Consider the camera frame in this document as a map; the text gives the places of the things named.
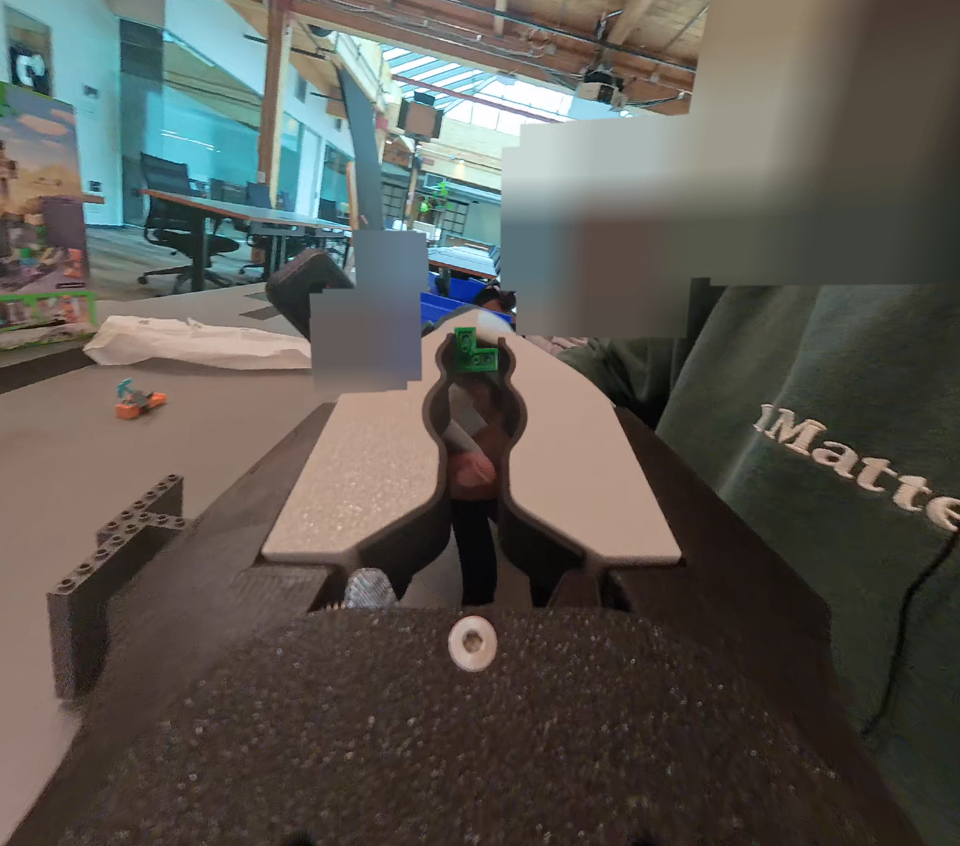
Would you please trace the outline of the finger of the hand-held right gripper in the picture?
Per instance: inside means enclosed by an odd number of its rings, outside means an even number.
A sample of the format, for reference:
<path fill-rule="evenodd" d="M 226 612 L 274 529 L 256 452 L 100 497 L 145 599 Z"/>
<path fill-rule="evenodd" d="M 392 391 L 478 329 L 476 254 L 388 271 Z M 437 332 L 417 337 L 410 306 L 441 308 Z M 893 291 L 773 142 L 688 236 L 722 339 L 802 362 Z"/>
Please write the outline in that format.
<path fill-rule="evenodd" d="M 475 329 L 477 342 L 496 346 L 502 335 L 514 335 L 514 326 L 501 314 L 482 307 L 460 307 L 448 316 L 452 329 L 471 327 Z"/>
<path fill-rule="evenodd" d="M 447 450 L 450 454 L 484 454 L 478 436 L 487 428 L 486 419 L 471 401 L 449 403 Z"/>

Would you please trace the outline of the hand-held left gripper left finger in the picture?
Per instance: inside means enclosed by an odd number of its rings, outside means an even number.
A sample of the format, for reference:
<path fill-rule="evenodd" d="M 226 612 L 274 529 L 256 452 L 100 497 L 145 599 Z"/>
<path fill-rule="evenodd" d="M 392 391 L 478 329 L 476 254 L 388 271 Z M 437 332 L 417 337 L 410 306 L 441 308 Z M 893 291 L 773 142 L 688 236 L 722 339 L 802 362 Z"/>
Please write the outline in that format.
<path fill-rule="evenodd" d="M 268 562 L 432 562 L 450 542 L 450 332 L 422 340 L 421 379 L 342 394 L 265 540 Z"/>

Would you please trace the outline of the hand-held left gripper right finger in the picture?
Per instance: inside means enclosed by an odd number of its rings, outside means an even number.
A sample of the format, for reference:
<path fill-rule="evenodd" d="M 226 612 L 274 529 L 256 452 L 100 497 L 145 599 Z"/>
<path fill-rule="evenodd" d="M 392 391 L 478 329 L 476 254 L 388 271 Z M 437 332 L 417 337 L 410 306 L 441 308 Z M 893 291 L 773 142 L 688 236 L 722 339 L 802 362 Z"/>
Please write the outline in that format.
<path fill-rule="evenodd" d="M 519 406 L 503 474 L 508 509 L 591 564 L 678 564 L 678 541 L 611 401 L 520 336 L 499 340 Z"/>

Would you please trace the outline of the ceiling mounted device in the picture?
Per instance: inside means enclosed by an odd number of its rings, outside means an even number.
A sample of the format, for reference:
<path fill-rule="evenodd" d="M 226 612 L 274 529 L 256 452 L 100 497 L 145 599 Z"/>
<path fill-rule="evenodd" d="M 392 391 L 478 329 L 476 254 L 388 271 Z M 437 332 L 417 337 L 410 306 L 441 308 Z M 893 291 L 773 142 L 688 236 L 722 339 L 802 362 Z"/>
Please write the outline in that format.
<path fill-rule="evenodd" d="M 589 67 L 583 72 L 575 96 L 619 111 L 627 105 L 624 78 L 606 67 Z"/>

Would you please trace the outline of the green toy set box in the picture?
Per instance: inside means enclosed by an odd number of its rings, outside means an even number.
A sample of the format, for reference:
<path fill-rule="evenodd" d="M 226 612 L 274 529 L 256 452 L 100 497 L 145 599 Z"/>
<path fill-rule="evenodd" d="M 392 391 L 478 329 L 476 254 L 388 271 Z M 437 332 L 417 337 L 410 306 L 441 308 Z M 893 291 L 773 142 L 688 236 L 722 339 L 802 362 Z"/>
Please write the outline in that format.
<path fill-rule="evenodd" d="M 74 109 L 2 84 L 1 349 L 98 328 Z"/>

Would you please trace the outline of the black office chair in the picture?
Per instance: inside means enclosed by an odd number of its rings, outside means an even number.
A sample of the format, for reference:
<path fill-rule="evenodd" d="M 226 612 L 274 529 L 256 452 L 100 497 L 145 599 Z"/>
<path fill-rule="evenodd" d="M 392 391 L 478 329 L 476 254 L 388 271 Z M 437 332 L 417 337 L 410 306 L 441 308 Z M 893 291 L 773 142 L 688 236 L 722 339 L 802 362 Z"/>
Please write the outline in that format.
<path fill-rule="evenodd" d="M 185 199 L 194 197 L 186 164 L 141 153 L 140 167 L 144 189 Z M 152 276 L 175 275 L 175 293 L 185 283 L 190 285 L 192 292 L 203 291 L 207 282 L 222 288 L 233 286 L 231 280 L 211 270 L 214 256 L 239 249 L 237 242 L 219 234 L 223 217 L 207 214 L 190 204 L 153 194 L 150 194 L 149 199 L 150 205 L 143 229 L 144 239 L 152 245 L 183 254 L 190 260 L 190 264 L 181 268 L 145 272 L 138 276 L 137 282 L 146 286 Z"/>

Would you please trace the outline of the green corner brick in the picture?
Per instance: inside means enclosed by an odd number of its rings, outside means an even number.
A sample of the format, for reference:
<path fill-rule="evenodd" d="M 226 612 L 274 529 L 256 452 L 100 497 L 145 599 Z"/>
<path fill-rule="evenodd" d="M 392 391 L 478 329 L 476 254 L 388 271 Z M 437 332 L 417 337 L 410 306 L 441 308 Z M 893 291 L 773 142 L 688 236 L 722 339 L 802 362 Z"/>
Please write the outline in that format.
<path fill-rule="evenodd" d="M 490 373 L 499 370 L 499 349 L 486 345 L 478 336 L 476 327 L 456 327 L 453 331 L 454 371 L 460 373 Z"/>

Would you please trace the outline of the grey brick wall assembly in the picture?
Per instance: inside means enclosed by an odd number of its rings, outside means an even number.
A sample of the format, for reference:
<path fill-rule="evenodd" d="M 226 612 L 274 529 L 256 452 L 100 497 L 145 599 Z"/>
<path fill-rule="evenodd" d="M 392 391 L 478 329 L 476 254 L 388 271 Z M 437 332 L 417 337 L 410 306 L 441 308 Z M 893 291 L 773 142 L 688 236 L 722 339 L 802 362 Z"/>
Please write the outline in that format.
<path fill-rule="evenodd" d="M 46 595 L 54 694 L 87 695 L 110 639 L 110 603 L 187 527 L 184 478 L 170 474 L 103 525 L 93 551 Z"/>

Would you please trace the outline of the blue plastic bin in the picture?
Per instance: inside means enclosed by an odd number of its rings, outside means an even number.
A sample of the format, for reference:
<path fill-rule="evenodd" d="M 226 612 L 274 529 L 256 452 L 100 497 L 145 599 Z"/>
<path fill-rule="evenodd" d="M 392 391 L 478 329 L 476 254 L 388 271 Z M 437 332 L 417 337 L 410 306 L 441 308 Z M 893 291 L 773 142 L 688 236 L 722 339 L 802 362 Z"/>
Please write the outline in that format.
<path fill-rule="evenodd" d="M 433 293 L 421 293 L 421 335 L 426 335 L 447 319 L 472 311 L 474 308 L 493 312 L 510 324 L 510 328 L 516 329 L 516 304 L 515 292 L 503 291 L 494 286 L 481 289 L 469 301 L 450 299 Z"/>

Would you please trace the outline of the grey desk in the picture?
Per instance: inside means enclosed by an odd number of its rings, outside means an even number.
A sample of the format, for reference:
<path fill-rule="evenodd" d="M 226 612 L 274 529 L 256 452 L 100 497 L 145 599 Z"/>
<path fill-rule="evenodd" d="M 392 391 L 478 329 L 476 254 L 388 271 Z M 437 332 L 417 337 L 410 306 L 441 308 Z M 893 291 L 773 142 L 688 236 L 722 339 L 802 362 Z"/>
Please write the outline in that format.
<path fill-rule="evenodd" d="M 326 397 L 310 372 L 214 370 L 158 360 L 62 372 L 76 346 L 15 353 L 1 400 L 1 832 L 6 842 L 59 765 L 78 717 L 55 696 L 46 593 L 95 532 L 167 474 L 198 516 Z M 126 379 L 167 396 L 118 420 Z"/>

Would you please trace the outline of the long background table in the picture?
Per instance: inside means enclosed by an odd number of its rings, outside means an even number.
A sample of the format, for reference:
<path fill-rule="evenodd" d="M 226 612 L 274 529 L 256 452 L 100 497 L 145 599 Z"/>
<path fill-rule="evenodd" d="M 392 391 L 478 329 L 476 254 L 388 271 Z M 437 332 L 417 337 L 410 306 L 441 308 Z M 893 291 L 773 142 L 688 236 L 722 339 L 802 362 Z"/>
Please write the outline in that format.
<path fill-rule="evenodd" d="M 149 188 L 141 188 L 137 192 L 151 200 L 173 205 L 184 213 L 187 241 L 191 250 L 189 254 L 191 264 L 187 268 L 186 282 L 189 283 L 192 292 L 202 292 L 207 283 L 213 282 L 208 268 L 208 259 L 211 241 L 210 223 L 214 220 L 231 220 L 247 224 L 250 226 L 251 234 L 270 241 L 264 267 L 266 277 L 287 261 L 286 239 L 307 238 L 316 239 L 319 242 L 343 242 L 343 266 L 347 262 L 353 245 L 351 228 L 337 222 L 328 223 L 322 219 L 274 208 L 227 204 Z"/>

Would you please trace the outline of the wall picture frame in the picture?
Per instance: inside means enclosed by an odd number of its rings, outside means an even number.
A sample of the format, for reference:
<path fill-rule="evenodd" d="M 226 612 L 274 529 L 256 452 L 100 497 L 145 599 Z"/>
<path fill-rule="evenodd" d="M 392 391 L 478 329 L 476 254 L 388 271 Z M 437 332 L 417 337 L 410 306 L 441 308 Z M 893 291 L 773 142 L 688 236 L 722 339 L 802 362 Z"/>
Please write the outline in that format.
<path fill-rule="evenodd" d="M 4 6 L 9 80 L 46 97 L 54 97 L 52 33 L 30 15 Z"/>

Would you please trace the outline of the person's right hand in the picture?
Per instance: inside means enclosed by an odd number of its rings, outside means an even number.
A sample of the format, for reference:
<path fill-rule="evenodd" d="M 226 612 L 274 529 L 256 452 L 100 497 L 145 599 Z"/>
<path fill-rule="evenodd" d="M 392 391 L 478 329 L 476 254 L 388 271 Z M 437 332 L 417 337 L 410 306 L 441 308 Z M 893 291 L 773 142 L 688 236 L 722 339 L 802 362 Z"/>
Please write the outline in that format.
<path fill-rule="evenodd" d="M 497 469 L 483 451 L 450 454 L 447 474 L 450 498 L 454 501 L 479 502 L 498 497 Z"/>

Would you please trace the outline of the orange toy minifigure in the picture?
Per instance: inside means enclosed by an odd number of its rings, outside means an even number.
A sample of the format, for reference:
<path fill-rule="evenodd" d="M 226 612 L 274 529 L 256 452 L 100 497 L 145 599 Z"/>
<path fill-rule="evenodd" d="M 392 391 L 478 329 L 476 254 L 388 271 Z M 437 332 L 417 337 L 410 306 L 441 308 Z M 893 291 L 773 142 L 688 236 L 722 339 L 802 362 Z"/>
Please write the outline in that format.
<path fill-rule="evenodd" d="M 167 396 L 160 392 L 145 392 L 135 387 L 132 379 L 121 381 L 116 388 L 117 401 L 114 407 L 118 420 L 136 420 L 167 403 Z"/>

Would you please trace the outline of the person's upper body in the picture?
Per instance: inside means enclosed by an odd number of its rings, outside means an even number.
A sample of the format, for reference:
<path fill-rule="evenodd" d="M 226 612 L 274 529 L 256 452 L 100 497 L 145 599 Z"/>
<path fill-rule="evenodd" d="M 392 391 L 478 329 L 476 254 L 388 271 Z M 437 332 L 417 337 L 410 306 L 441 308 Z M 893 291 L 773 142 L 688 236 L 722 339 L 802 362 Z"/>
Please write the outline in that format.
<path fill-rule="evenodd" d="M 958 285 L 691 289 L 684 339 L 554 338 L 830 608 L 846 711 L 959 840 Z"/>

